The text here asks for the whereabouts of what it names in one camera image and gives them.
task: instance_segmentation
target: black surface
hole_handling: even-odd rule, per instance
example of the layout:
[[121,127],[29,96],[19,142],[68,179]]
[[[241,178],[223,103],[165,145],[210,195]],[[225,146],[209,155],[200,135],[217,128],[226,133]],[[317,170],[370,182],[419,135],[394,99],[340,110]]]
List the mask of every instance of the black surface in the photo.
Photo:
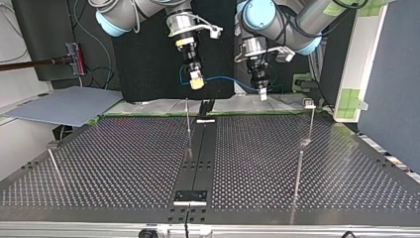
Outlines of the black surface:
[[[233,76],[235,0],[196,0],[192,6],[194,13],[224,28],[221,40],[210,39],[205,31],[200,34],[204,75]],[[132,32],[113,39],[121,89],[127,101],[229,98],[234,94],[232,81],[212,80],[199,91],[180,85],[182,54],[168,35],[162,11],[148,19],[139,34]]]
[[390,3],[373,62],[361,131],[420,173],[420,1]]
[[[65,43],[74,42],[65,0],[13,0],[13,7],[32,60],[67,55]],[[74,78],[69,65],[36,66],[39,80]]]
[[[194,189],[206,224],[418,226],[420,185],[342,124],[317,115],[223,116],[203,136]],[[298,199],[294,185],[304,151]]]

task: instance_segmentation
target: metal clamp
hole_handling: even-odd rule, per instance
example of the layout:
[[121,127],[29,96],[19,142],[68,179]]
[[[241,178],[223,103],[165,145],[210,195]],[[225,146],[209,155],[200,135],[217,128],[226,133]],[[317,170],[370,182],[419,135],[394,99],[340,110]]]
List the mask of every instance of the metal clamp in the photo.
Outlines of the metal clamp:
[[205,24],[196,25],[189,28],[184,28],[182,30],[176,31],[176,32],[170,32],[169,36],[174,37],[176,35],[186,33],[186,32],[193,32],[193,31],[201,31],[201,30],[209,30],[210,31],[210,38],[211,39],[220,39],[222,36],[223,28],[217,27],[217,26],[209,26]]
[[268,50],[260,50],[244,54],[244,45],[240,45],[240,53],[235,56],[235,62],[242,62],[247,59],[253,60],[256,56],[273,52],[278,52],[277,58],[275,59],[277,62],[291,62],[296,55],[296,52],[288,47],[275,47]]

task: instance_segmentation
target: vertical pin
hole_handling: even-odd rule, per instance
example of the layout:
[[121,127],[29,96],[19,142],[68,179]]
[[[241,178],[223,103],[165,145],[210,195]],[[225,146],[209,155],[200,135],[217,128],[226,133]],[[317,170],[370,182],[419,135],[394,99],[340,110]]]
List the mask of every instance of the vertical pin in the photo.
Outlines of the vertical pin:
[[191,138],[191,125],[189,120],[189,101],[188,98],[185,98],[185,112],[186,112],[186,124],[188,131],[188,138]]
[[302,170],[302,162],[303,162],[303,151],[299,152],[299,159],[297,161],[297,173],[296,173],[296,185],[294,187],[294,198],[298,197],[299,193],[299,185],[300,185],[300,173]]

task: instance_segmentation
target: black cable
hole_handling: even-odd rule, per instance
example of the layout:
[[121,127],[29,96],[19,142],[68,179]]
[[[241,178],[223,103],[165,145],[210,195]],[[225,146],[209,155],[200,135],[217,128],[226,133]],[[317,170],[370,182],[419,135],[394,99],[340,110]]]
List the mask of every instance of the black cable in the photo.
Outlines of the black cable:
[[347,231],[346,233],[344,233],[342,238],[347,238],[349,237],[349,235],[352,236],[353,238],[358,238],[352,231]]
[[316,78],[314,64],[313,64],[312,59],[311,59],[311,57],[310,57],[310,56],[308,56],[308,60],[309,60],[309,64],[310,64],[310,66],[311,66],[311,68],[312,68],[312,71],[314,72],[314,77],[315,77],[315,79],[312,79],[312,80],[316,82],[316,84],[318,85],[318,89],[319,89],[319,91],[321,92],[321,95],[322,95],[322,97],[324,98],[325,102],[327,102],[327,104],[328,104],[328,106],[330,107],[331,111],[332,111],[333,113],[335,113],[335,110],[334,110],[333,105],[331,105],[331,103],[328,101],[327,97],[326,97],[326,96],[325,96],[325,94],[324,94],[324,91],[323,91],[323,90],[322,90],[322,88],[321,88],[321,84],[319,84],[319,81],[318,81],[318,80],[317,80],[317,78]]
[[327,37],[328,35],[330,35],[332,32],[334,32],[337,29],[337,27],[344,21],[344,19],[349,14],[349,12],[350,12],[350,9],[346,9],[344,11],[344,13],[336,20],[336,24],[334,26],[330,27],[330,29],[327,32],[324,32],[324,33],[318,34],[318,35],[309,34],[309,33],[305,32],[302,29],[302,27],[300,27],[299,23],[297,22],[297,18],[294,19],[294,23],[290,23],[290,26],[294,30],[296,30],[299,34],[301,34],[302,36],[307,37],[307,38]]
[[286,35],[286,31],[287,31],[287,26],[290,24],[290,16],[287,17],[287,15],[281,10],[280,6],[278,6],[277,4],[274,3],[275,8],[277,9],[277,12],[280,15],[280,21],[281,21],[281,25],[283,26],[283,29],[281,30],[280,34],[278,35],[278,37],[276,38],[276,40],[280,40],[281,37],[283,37],[283,45],[282,47],[286,46],[286,41],[287,41],[287,35]]
[[368,3],[368,0],[365,0],[365,2],[362,3],[362,4],[354,3],[352,5],[346,4],[346,3],[342,2],[341,0],[333,0],[333,2],[337,5],[339,5],[340,7],[343,7],[343,8],[346,8],[346,9],[358,10],[358,9],[364,8],[364,6]]
[[188,216],[189,216],[189,206],[188,206],[188,210],[186,212],[185,223],[184,223],[184,227],[185,227],[185,238],[189,238]]
[[[105,88],[109,84],[109,82],[111,81],[111,79],[114,77],[114,75],[115,75],[115,72],[112,69],[108,68],[108,67],[98,66],[98,67],[95,67],[93,69],[90,69],[90,67],[87,64],[85,65],[85,67],[86,67],[86,70],[87,70],[88,74],[91,75],[90,83],[89,83],[88,87],[92,86],[93,81],[94,81],[94,82],[96,82],[96,84],[98,84],[98,86],[100,88]],[[93,75],[93,72],[95,72],[96,70],[99,70],[99,69],[104,69],[104,70],[111,71],[111,77],[110,77],[110,79],[107,80],[106,83],[105,83],[105,85],[103,85],[103,86],[95,79],[95,77]]]

